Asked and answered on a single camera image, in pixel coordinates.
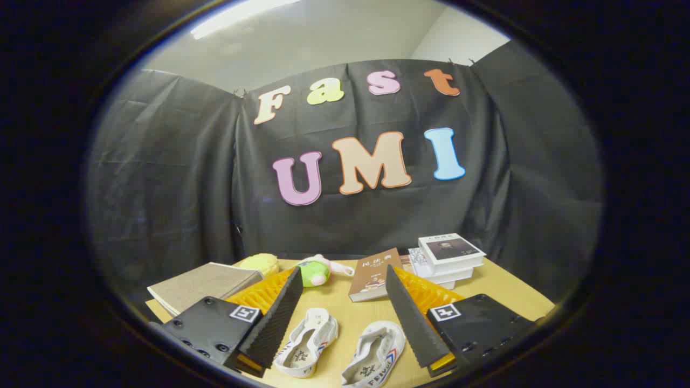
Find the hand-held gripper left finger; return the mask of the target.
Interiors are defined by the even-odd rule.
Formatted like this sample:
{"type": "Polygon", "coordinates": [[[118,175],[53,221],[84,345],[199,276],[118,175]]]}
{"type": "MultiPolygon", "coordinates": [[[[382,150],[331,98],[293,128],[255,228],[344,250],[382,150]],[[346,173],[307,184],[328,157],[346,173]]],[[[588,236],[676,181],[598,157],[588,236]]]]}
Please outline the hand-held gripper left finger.
{"type": "Polygon", "coordinates": [[[202,297],[162,325],[162,337],[193,358],[263,377],[303,292],[299,267],[229,298],[202,297]]]}

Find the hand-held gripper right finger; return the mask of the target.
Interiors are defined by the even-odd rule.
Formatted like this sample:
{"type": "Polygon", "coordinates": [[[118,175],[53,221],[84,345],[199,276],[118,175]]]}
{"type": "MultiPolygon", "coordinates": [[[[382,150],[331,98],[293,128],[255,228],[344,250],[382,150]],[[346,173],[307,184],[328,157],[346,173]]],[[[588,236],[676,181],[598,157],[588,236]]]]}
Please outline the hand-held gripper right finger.
{"type": "Polygon", "coordinates": [[[412,352],[431,377],[487,363],[534,325],[485,293],[461,297],[392,266],[386,278],[387,295],[412,352]]]}

